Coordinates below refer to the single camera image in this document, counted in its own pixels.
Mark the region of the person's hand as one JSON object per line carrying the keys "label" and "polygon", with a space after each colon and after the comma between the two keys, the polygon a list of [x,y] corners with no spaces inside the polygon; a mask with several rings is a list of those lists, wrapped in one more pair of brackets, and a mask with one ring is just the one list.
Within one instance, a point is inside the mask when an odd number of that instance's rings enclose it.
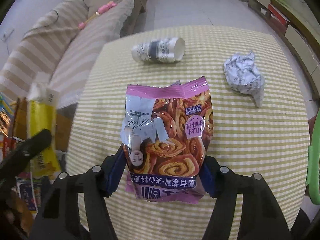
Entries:
{"label": "person's hand", "polygon": [[34,218],[25,201],[15,191],[11,191],[4,204],[5,218],[14,233],[18,235],[19,239],[29,239]]}

